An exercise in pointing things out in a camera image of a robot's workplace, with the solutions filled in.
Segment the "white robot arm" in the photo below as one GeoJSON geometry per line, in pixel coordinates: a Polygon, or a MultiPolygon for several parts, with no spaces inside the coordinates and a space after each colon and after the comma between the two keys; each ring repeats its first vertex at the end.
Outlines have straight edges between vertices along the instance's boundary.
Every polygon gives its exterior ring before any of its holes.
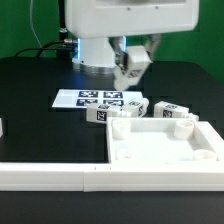
{"type": "Polygon", "coordinates": [[[162,34],[195,28],[199,0],[65,0],[67,30],[78,38],[74,67],[110,73],[111,37],[162,34]]]}

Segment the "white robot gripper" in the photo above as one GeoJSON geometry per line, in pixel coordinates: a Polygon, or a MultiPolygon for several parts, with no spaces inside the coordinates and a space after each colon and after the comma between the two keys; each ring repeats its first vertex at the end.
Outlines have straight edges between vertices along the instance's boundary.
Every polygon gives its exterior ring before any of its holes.
{"type": "Polygon", "coordinates": [[[152,34],[145,50],[153,60],[161,33],[193,30],[198,18],[199,0],[65,0],[67,29],[79,38],[110,37],[121,67],[127,57],[124,36],[152,34]]]}

